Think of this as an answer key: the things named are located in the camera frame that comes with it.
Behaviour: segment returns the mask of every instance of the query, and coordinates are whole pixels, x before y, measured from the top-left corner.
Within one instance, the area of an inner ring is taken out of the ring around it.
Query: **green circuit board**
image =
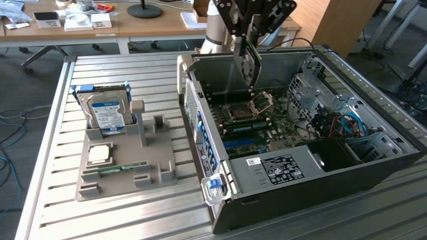
[[[299,135],[281,96],[259,92],[245,102],[211,105],[221,141],[231,159],[295,147]]]

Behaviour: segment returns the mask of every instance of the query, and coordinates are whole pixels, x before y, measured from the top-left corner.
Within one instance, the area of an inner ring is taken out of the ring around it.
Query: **desk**
[[[348,237],[384,240],[396,236],[403,240],[427,235],[425,158],[392,174],[369,191],[212,235],[177,102],[176,58],[180,54],[185,52],[81,56],[64,63],[16,240],[340,240]],[[327,57],[341,61],[333,53]],[[371,83],[353,68],[341,62],[340,69],[372,95]],[[73,84],[113,85],[122,81],[132,86],[132,99],[145,101],[142,115],[164,114],[169,121],[178,181],[173,186],[76,202],[86,121],[69,87]]]
[[[128,15],[128,6],[134,2],[108,2],[116,6],[118,15],[110,17],[112,28],[101,28],[84,31],[65,32],[62,27],[38,28],[34,22],[29,27],[9,30],[0,25],[0,47],[30,47],[46,45],[77,45],[117,43],[120,54],[129,54],[128,43],[136,41],[160,41],[160,40],[186,40],[204,39],[204,30],[188,30],[181,20],[180,12],[182,10],[158,6],[162,15],[152,19],[138,19]],[[180,8],[190,8],[190,4],[169,2]],[[40,0],[38,2],[25,2],[24,12],[33,17],[33,12],[46,12],[57,10],[58,7],[53,0]],[[300,26],[292,21],[284,21],[279,36],[292,39]]]

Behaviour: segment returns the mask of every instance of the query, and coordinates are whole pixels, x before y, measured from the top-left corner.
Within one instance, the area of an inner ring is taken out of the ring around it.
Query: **aluminum table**
[[[185,53],[81,56],[64,63],[16,239],[413,240],[427,236],[424,159],[369,191],[212,235],[177,102],[176,59]],[[347,65],[341,64],[340,68],[353,73]],[[124,81],[132,86],[132,99],[145,101],[142,116],[164,114],[169,121],[178,182],[173,186],[76,202],[86,121],[69,88]]]

